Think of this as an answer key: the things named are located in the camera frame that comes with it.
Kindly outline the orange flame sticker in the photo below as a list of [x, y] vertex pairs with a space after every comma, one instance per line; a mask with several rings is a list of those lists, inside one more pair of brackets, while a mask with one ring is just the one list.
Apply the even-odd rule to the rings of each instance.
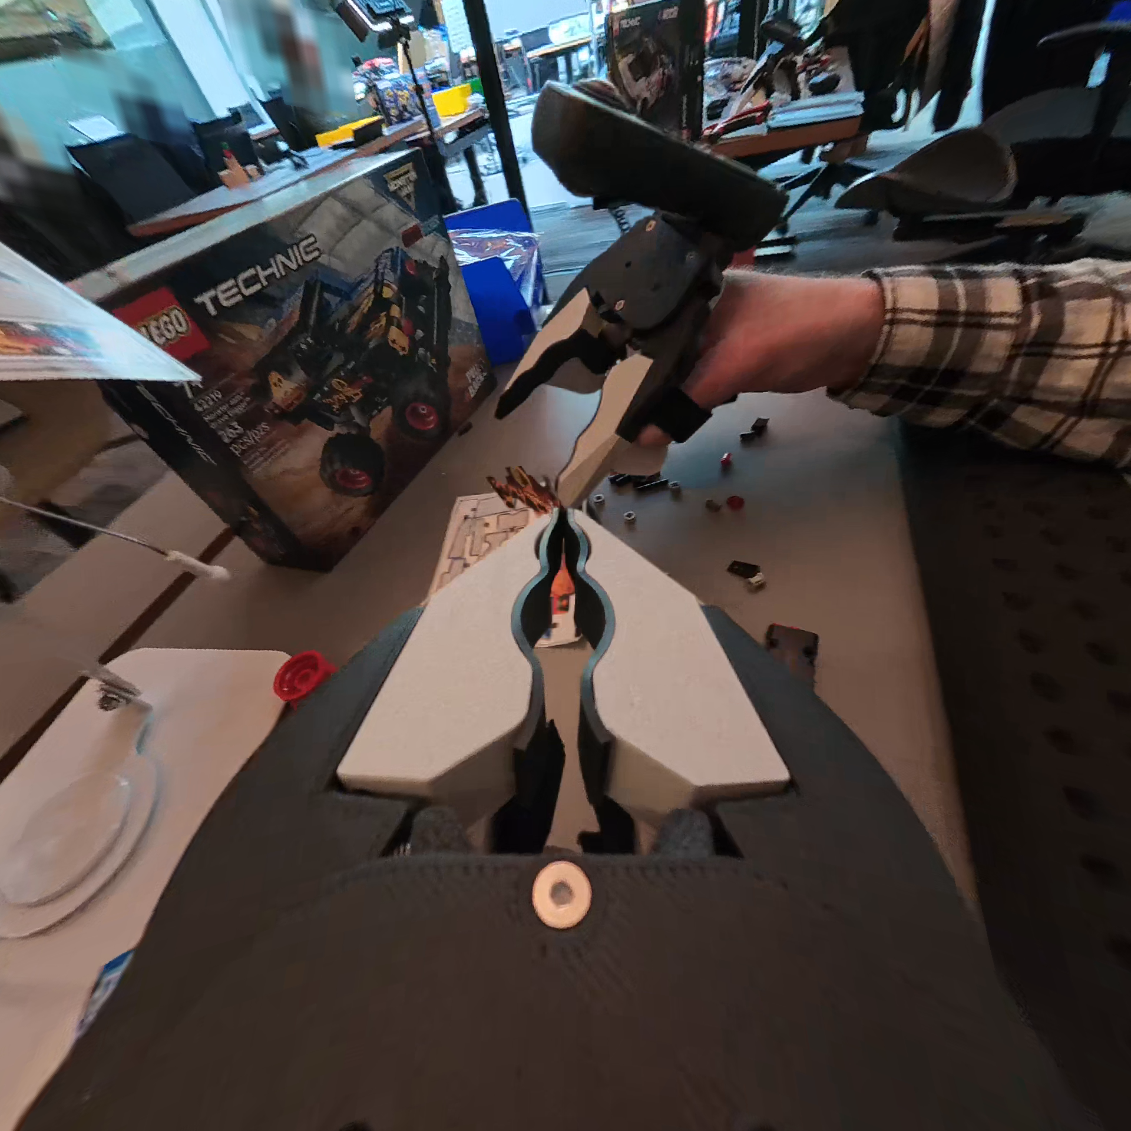
[[550, 483], [531, 476], [521, 466], [506, 469], [502, 478], [487, 475], [487, 485], [510, 510], [549, 515], [561, 507]]

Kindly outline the blue plastic bin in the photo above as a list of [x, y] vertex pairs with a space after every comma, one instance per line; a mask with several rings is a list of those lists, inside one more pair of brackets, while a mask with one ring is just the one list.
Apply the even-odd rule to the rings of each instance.
[[544, 299], [539, 237], [513, 198], [445, 217], [450, 242], [494, 366], [521, 360]]

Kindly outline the red toy wheel hub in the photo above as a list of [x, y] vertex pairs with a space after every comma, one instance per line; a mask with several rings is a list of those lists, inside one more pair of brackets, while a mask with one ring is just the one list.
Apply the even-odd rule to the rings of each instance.
[[287, 659], [277, 670], [273, 693], [281, 703], [298, 705], [337, 672], [337, 665], [319, 651], [303, 651]]

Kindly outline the person's right hand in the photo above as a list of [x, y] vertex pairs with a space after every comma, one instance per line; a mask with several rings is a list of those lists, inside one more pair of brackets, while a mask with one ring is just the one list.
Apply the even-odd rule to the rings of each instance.
[[853, 388], [874, 361], [885, 315], [869, 276], [728, 271], [682, 392], [709, 412], [749, 393]]

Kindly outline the black vertical pole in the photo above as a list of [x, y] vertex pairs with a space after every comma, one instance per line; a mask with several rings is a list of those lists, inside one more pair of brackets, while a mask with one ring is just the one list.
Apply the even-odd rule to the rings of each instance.
[[495, 51], [495, 39], [487, 22], [487, 4], [485, 1], [464, 1], [463, 6], [475, 51], [483, 95], [486, 100], [489, 124], [496, 139], [508, 195], [522, 206], [528, 219], [530, 219], [525, 185], [510, 127], [502, 79]]

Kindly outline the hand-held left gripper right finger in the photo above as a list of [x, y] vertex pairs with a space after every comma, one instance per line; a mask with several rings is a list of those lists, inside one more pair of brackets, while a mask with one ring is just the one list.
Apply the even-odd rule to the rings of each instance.
[[588, 853], [633, 853], [638, 826], [787, 791], [789, 771], [707, 610], [578, 510], [565, 512], [575, 619], [590, 656], [578, 756], [599, 830]]

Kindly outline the sticker sheet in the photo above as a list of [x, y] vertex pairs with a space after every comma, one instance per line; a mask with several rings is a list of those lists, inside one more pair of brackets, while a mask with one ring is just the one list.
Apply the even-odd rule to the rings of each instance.
[[[546, 509], [508, 501], [497, 494], [459, 497], [450, 516], [440, 558], [428, 596], [445, 588], [463, 573], [525, 530]], [[551, 621], [539, 649], [576, 644], [580, 639], [575, 620], [576, 591], [565, 562], [556, 574], [550, 595]]]

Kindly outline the black office chair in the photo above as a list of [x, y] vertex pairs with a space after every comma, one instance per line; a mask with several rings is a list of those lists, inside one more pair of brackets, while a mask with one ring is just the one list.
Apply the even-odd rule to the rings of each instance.
[[1037, 93], [977, 128], [943, 134], [857, 178], [835, 208], [860, 211], [869, 226], [895, 219], [897, 242], [989, 242], [1023, 260], [1071, 245], [1087, 219], [1063, 201], [1129, 195], [1129, 4], [1039, 42], [1067, 48], [1108, 60], [1099, 85]]

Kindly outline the toy truck set box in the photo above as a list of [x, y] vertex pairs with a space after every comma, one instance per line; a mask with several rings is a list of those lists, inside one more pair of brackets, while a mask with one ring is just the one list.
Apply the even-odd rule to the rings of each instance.
[[199, 377], [101, 388], [279, 567], [330, 572], [497, 386], [413, 151], [311, 177], [71, 287]]

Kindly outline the white booklet stand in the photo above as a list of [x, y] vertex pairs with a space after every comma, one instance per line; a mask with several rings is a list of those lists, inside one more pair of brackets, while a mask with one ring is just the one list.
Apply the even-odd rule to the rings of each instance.
[[15, 1129], [141, 942], [177, 863], [281, 714], [284, 653], [132, 649], [177, 585], [206, 612], [234, 583], [99, 537], [2, 608], [2, 860], [88, 776], [130, 786], [119, 837], [55, 903], [2, 903], [2, 1129]]

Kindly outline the small dark toy box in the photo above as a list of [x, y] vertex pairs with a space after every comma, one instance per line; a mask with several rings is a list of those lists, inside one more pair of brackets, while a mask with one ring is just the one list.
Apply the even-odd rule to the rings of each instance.
[[650, 1], [606, 17], [608, 78], [631, 111], [665, 133], [701, 135], [703, 1]]

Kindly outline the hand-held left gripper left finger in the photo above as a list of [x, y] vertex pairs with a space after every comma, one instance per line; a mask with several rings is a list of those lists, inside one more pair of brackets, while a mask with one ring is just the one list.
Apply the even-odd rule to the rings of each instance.
[[541, 516], [435, 592], [340, 760], [345, 788], [487, 819], [502, 853], [540, 853], [564, 765], [536, 644], [550, 628], [565, 511]]

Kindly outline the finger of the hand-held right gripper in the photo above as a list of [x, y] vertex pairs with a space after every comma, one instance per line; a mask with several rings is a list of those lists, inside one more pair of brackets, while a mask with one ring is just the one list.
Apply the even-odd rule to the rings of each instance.
[[542, 387], [580, 395], [600, 392], [608, 372], [619, 361], [602, 330], [603, 321], [586, 288], [558, 305], [502, 389], [496, 419], [511, 416]]
[[603, 379], [601, 400], [591, 421], [578, 436], [555, 483], [562, 508], [584, 507], [586, 499], [610, 474], [651, 476], [661, 472], [667, 448], [644, 448], [622, 438], [618, 428], [634, 395], [644, 387], [652, 361], [630, 355]]

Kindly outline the grey desk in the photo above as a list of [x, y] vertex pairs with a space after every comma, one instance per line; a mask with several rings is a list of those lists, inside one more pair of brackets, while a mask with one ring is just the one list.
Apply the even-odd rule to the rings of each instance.
[[[591, 414], [591, 398], [540, 393], [506, 421], [479, 409], [328, 575], [264, 565], [173, 474], [153, 482], [110, 528], [232, 573], [236, 596], [206, 612], [201, 596], [161, 600], [135, 647], [319, 650], [342, 663], [429, 589], [450, 512], [508, 465], [550, 473]], [[760, 417], [767, 433], [741, 445]], [[723, 453], [733, 467], [723, 474]], [[724, 610], [752, 637], [769, 623], [819, 637], [817, 691], [872, 751], [938, 844], [963, 894], [976, 897], [949, 731], [895, 453], [895, 428], [822, 394], [750, 395], [675, 450], [665, 470], [682, 496], [658, 493], [601, 509], [603, 529]], [[729, 511], [728, 496], [744, 508]], [[705, 510], [714, 499], [722, 511]], [[624, 511], [638, 515], [624, 528]], [[751, 592], [728, 564], [760, 565]]]

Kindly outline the wooden background table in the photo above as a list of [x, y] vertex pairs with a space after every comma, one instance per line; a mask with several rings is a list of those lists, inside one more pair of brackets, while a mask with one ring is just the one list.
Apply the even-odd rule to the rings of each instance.
[[330, 149], [305, 151], [302, 156], [305, 167], [295, 167], [288, 162], [273, 165], [264, 175], [253, 179], [246, 186], [234, 189], [220, 187], [209, 190], [181, 206], [166, 209], [158, 216], [129, 223], [125, 230], [134, 238], [167, 237], [219, 219], [223, 216], [250, 206], [267, 197], [301, 186], [312, 178], [328, 175], [331, 170], [352, 165], [355, 161], [369, 159], [387, 152], [400, 152], [430, 140], [425, 126], [406, 123], [381, 138], [375, 138], [364, 144], [345, 146], [334, 145]]

